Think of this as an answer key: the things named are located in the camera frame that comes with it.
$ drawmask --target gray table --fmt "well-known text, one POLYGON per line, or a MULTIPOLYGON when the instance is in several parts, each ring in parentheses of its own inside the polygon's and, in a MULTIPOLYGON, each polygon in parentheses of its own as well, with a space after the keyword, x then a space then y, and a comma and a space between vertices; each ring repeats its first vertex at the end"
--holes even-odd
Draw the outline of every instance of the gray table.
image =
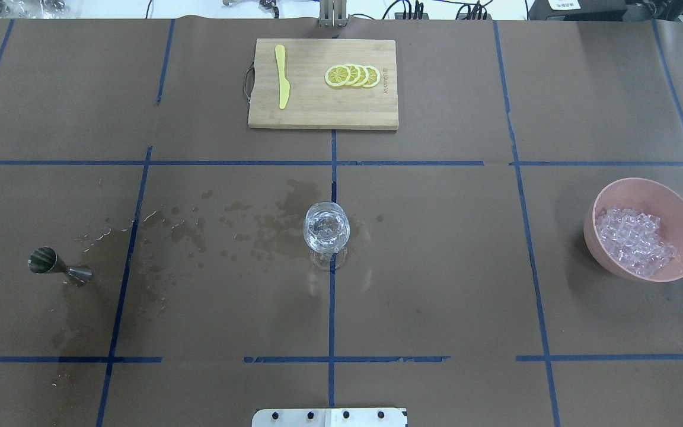
POLYGON ((0 425, 683 425, 683 279, 580 230, 626 176, 683 197, 683 24, 0 22, 0 425), (397 41, 400 129, 250 130, 255 38, 336 35, 397 41))

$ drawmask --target sliced lemon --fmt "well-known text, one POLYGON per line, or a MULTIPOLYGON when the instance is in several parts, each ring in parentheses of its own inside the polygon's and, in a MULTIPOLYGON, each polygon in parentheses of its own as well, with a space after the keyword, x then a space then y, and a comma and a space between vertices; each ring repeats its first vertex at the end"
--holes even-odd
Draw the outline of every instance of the sliced lemon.
POLYGON ((344 64, 345 67, 349 68, 350 73, 352 76, 350 76, 349 81, 344 84, 344 86, 352 86, 355 83, 358 83, 358 80, 360 80, 360 76, 362 75, 361 71, 362 69, 360 68, 360 65, 357 64, 344 64))
POLYGON ((360 69, 360 76, 358 76, 358 80, 353 81, 352 83, 347 83, 350 86, 360 87, 363 84, 365 84, 366 81, 368 81, 368 66, 358 65, 358 68, 360 69))
POLYGON ((379 84, 381 80, 381 71, 372 65, 366 65, 365 71, 368 73, 368 80, 363 84, 363 87, 374 87, 379 84))
POLYGON ((334 65, 325 72, 325 83, 331 87, 344 86, 350 81, 352 70, 346 65, 334 65))

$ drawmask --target glass cup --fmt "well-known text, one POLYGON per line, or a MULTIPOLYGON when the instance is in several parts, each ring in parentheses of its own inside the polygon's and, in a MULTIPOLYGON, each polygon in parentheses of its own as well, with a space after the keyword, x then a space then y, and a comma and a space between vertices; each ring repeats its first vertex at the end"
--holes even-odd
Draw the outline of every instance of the glass cup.
POLYGON ((331 260, 336 254, 336 268, 347 259, 344 245, 349 240, 349 219, 341 206, 333 202, 312 205, 304 217, 302 234, 311 252, 312 262, 322 270, 331 270, 331 260))

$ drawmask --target bowl rim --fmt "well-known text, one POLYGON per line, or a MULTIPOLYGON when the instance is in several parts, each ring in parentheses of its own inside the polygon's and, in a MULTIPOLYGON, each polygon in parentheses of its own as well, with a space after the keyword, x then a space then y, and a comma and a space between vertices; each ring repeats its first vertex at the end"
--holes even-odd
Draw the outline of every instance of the bowl rim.
POLYGON ((638 176, 631 176, 628 178, 621 178, 621 179, 616 179, 616 181, 611 182, 610 184, 607 184, 602 190, 597 193, 597 197, 594 198, 594 203, 592 203, 591 207, 591 214, 592 214, 592 220, 590 224, 588 224, 589 227, 594 229, 594 235, 597 238, 597 244, 600 246, 602 249, 602 252, 604 252, 605 255, 608 256, 608 259, 612 260, 615 265, 618 266, 619 269, 621 269, 624 273, 628 274, 634 279, 639 279, 640 281, 648 281, 648 282, 653 282, 653 283, 666 283, 666 282, 673 282, 673 281, 678 281, 679 279, 683 278, 683 274, 681 276, 678 276, 677 278, 669 278, 669 279, 653 279, 653 278, 645 278, 645 276, 640 276, 639 274, 632 273, 631 271, 627 270, 621 263, 618 262, 612 255, 607 252, 605 249, 605 245, 602 243, 601 238, 599 238, 599 235, 597 234, 597 227, 594 225, 594 221, 596 220, 596 207, 597 207, 597 202, 599 202, 599 198, 602 197, 602 193, 607 191, 610 187, 615 186, 615 184, 618 184, 618 182, 621 181, 648 181, 652 184, 657 184, 657 186, 663 187, 664 189, 672 192, 676 197, 678 197, 679 200, 681 200, 681 203, 683 203, 683 197, 681 197, 677 192, 673 191, 670 189, 668 186, 664 186, 664 184, 661 184, 658 181, 653 181, 652 179, 647 179, 647 178, 640 178, 638 176))

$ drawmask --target white bracket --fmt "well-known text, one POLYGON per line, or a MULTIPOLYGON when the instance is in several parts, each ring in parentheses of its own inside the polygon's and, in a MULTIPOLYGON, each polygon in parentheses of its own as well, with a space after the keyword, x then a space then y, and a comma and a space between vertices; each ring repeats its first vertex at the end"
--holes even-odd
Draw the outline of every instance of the white bracket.
POLYGON ((259 410, 252 427, 407 427, 407 410, 401 408, 333 408, 259 410))
POLYGON ((349 16, 347 15, 347 0, 320 0, 321 27, 346 27, 349 16))

